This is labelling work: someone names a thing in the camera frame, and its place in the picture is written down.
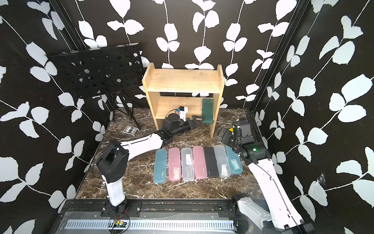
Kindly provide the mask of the dark green pencil case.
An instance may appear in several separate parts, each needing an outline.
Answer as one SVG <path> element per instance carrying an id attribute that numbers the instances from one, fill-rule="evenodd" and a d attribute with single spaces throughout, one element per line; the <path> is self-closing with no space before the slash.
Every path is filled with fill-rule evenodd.
<path id="1" fill-rule="evenodd" d="M 209 98 L 202 99 L 202 117 L 203 124 L 213 124 L 213 100 Z"/>

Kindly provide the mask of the light blue pencil case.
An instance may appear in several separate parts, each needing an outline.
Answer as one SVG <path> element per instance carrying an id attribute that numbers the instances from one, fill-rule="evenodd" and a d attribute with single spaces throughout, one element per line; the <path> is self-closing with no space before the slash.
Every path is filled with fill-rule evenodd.
<path id="1" fill-rule="evenodd" d="M 243 173 L 243 167 L 241 160 L 237 153 L 235 153 L 231 147 L 225 146 L 228 157 L 230 171 L 233 175 L 239 175 Z"/>

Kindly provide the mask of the frosted white pencil case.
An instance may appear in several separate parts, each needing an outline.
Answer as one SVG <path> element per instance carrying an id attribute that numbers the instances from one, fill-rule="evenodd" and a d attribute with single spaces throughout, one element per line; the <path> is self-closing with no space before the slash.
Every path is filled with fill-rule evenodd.
<path id="1" fill-rule="evenodd" d="M 224 145 L 216 145 L 213 147 L 214 154 L 217 161 L 217 168 L 219 176 L 222 178 L 228 178 L 231 176 L 231 170 L 229 166 L 229 161 Z"/>

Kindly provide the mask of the dark grey pencil case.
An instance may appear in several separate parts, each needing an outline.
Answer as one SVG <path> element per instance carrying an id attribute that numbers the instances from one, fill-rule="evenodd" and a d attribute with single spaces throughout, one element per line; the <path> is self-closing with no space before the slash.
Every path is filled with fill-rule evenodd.
<path id="1" fill-rule="evenodd" d="M 217 167 L 217 160 L 215 157 L 214 148 L 213 147 L 204 148 L 204 155 L 205 155 L 208 178 L 219 177 L 219 171 Z"/>

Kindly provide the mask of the clear frosted pencil case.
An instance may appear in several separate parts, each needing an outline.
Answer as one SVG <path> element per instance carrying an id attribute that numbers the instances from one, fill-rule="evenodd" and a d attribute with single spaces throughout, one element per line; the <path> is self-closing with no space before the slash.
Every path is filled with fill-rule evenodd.
<path id="1" fill-rule="evenodd" d="M 191 148 L 183 148 L 181 150 L 182 158 L 182 178 L 185 181 L 192 181 L 195 178 L 193 154 Z"/>

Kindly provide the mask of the small pink pencil case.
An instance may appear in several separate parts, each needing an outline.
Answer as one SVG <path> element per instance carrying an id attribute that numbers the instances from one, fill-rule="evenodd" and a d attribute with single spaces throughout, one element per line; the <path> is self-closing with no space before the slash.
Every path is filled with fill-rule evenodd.
<path id="1" fill-rule="evenodd" d="M 170 181 L 181 179 L 181 155 L 180 149 L 173 147 L 168 151 L 168 177 Z"/>

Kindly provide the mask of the teal pencil case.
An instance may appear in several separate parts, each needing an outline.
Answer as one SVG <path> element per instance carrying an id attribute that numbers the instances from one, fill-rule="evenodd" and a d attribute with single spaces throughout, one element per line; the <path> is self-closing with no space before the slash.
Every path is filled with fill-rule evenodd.
<path id="1" fill-rule="evenodd" d="M 160 184 L 166 182 L 167 175 L 167 151 L 165 149 L 159 149 L 155 153 L 154 162 L 154 183 Z"/>

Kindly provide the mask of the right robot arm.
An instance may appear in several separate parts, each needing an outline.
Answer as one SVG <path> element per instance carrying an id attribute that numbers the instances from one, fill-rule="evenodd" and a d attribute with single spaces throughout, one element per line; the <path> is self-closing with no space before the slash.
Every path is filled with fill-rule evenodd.
<path id="1" fill-rule="evenodd" d="M 271 155 L 249 127 L 222 128 L 217 140 L 230 147 L 248 165 L 264 195 L 265 210 L 249 197 L 236 203 L 241 214 L 263 234 L 314 234 L 313 224 L 306 223 L 291 203 L 275 171 Z"/>

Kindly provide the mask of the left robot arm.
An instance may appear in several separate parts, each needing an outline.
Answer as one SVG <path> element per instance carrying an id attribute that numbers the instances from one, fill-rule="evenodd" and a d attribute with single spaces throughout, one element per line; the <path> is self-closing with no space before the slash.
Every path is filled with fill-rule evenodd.
<path id="1" fill-rule="evenodd" d="M 175 136 L 198 128 L 204 120 L 204 117 L 196 115 L 183 120 L 171 113 L 164 119 L 162 128 L 148 136 L 125 142 L 111 141 L 95 163 L 105 182 L 108 202 L 117 207 L 125 201 L 122 178 L 129 160 L 167 146 Z"/>

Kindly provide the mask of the wooden two-tier shelf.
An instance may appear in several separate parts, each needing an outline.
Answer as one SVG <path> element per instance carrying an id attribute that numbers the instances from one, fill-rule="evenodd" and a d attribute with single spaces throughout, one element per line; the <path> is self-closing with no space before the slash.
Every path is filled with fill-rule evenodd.
<path id="1" fill-rule="evenodd" d="M 142 83 L 157 130 L 162 128 L 167 113 L 180 106 L 188 107 L 188 118 L 202 114 L 202 97 L 170 97 L 162 96 L 162 92 L 213 94 L 210 136 L 214 136 L 225 87 L 222 65 L 219 64 L 216 70 L 156 69 L 151 62 Z"/>

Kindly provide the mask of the playing card box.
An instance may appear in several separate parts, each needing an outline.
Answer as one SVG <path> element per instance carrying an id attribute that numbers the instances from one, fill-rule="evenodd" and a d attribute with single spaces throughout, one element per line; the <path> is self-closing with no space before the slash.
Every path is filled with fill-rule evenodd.
<path id="1" fill-rule="evenodd" d="M 137 127 L 127 125 L 123 130 L 123 133 L 134 136 L 138 131 L 139 129 Z"/>

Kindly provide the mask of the black perforated music stand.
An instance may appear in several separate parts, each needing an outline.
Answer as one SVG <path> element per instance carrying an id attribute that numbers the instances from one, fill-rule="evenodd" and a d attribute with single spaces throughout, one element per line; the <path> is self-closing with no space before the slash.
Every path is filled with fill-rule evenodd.
<path id="1" fill-rule="evenodd" d="M 61 52 L 47 58 L 57 68 L 55 79 L 61 87 L 78 98 L 112 95 L 113 105 L 119 98 L 123 113 L 135 119 L 125 100 L 141 85 L 144 75 L 139 43 Z"/>

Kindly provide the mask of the small circuit board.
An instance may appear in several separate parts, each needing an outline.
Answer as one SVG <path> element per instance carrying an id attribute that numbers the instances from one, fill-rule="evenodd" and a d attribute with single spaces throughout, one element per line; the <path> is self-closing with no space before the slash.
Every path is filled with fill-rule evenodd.
<path id="1" fill-rule="evenodd" d="M 128 227 L 128 222 L 126 220 L 114 220 L 111 225 L 112 229 L 126 229 Z"/>

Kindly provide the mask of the white slotted vent strip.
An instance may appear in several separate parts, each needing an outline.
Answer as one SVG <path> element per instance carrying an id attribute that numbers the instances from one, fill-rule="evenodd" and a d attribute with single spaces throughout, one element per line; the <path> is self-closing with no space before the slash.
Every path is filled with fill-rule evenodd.
<path id="1" fill-rule="evenodd" d="M 112 229 L 109 220 L 69 219 L 64 225 L 67 230 L 123 230 Z M 235 231 L 232 220 L 126 220 L 126 230 L 219 230 Z"/>

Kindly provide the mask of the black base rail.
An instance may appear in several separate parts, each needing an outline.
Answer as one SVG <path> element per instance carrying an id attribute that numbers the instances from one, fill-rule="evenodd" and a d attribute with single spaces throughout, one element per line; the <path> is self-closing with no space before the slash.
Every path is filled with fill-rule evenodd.
<path id="1" fill-rule="evenodd" d="M 238 205 L 231 199 L 127 199 L 113 207 L 106 199 L 71 199 L 65 202 L 64 212 L 98 212 L 108 217 L 126 212 L 140 217 L 146 212 L 217 213 L 219 217 L 243 218 Z"/>

